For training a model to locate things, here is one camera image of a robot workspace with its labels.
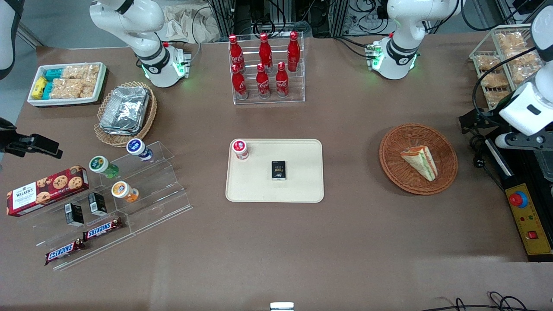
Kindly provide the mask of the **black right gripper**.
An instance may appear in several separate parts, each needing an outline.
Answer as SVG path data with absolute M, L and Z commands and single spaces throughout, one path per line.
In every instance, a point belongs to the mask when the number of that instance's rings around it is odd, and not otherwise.
M 41 153 L 54 158 L 62 158 L 59 143 L 39 134 L 26 136 L 16 131 L 16 126 L 5 118 L 0 118 L 0 151 L 17 157 L 26 153 Z

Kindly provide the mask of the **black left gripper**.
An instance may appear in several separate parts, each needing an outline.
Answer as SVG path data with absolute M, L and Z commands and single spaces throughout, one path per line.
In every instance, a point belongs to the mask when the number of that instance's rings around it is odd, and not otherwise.
M 484 111 L 482 108 L 475 108 L 468 113 L 459 116 L 461 132 L 468 133 L 472 130 L 480 130 L 492 127 L 503 127 L 504 119 L 496 109 Z

